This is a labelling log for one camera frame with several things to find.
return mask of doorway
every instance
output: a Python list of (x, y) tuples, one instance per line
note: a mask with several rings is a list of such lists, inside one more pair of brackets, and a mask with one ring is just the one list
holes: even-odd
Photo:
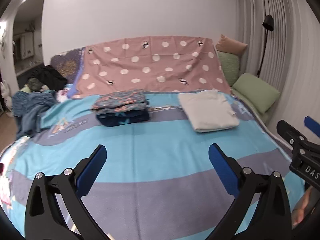
[(33, 68), (43, 65), (42, 11), (44, 0), (26, 0), (17, 12), (13, 24), (13, 60), (21, 89), (25, 77)]

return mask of blue sheet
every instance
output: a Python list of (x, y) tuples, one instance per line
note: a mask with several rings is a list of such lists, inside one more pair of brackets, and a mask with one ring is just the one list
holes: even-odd
[[(29, 140), (11, 167), (14, 204), (8, 215), (14, 225), (23, 233), (21, 214), (37, 172), (60, 174), (99, 144), (108, 158), (82, 200), (115, 239), (205, 239), (233, 201), (210, 163), (212, 143), (256, 173), (280, 171), (293, 208), (303, 194), (303, 181), (289, 171), (288, 155), (240, 102), (225, 95), (240, 119), (238, 127), (199, 134), (177, 95), (146, 94), (153, 107), (151, 120), (117, 127), (104, 127), (92, 116), (90, 107), (99, 96), (69, 99), (49, 109), (42, 118), (42, 128), (49, 130)], [(252, 205), (239, 231), (247, 227), (254, 209)], [(71, 228), (68, 212), (62, 213)]]

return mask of wooden floor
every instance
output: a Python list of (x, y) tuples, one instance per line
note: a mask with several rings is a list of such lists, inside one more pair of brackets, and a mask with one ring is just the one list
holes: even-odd
[(17, 126), (14, 117), (0, 116), (0, 152), (16, 138)]

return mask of pile of clothes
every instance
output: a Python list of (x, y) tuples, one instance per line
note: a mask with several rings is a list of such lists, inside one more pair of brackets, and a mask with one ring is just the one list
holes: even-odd
[(17, 139), (21, 136), (33, 137), (41, 132), (41, 116), (56, 103), (55, 91), (26, 93), (18, 91), (12, 97), (13, 115), (17, 124)]
[(141, 90), (114, 92), (99, 98), (91, 107), (99, 122), (108, 127), (148, 121), (148, 101)]
[(41, 116), (56, 103), (56, 91), (62, 90), (66, 84), (67, 79), (52, 66), (37, 67), (30, 74), (25, 87), (12, 97), (17, 139), (41, 132)]

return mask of bolt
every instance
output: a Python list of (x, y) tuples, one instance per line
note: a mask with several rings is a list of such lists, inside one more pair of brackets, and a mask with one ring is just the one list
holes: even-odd
[(39, 179), (39, 178), (41, 178), (41, 177), (42, 177), (42, 175), (43, 175), (43, 173), (42, 173), (42, 172), (38, 172), (38, 173), (36, 174), (36, 178), (37, 178), (37, 179)]
[(251, 170), (250, 168), (248, 168), (248, 167), (244, 167), (244, 168), (243, 168), (243, 172), (244, 172), (245, 174), (250, 174), (250, 173), (252, 172), (252, 170)]
[(63, 174), (64, 175), (70, 175), (72, 173), (72, 169), (70, 169), (70, 168), (67, 168), (67, 169), (65, 169), (64, 171), (63, 171)]
[(273, 176), (275, 176), (276, 178), (279, 178), (281, 176), (281, 174), (279, 171), (274, 171)]

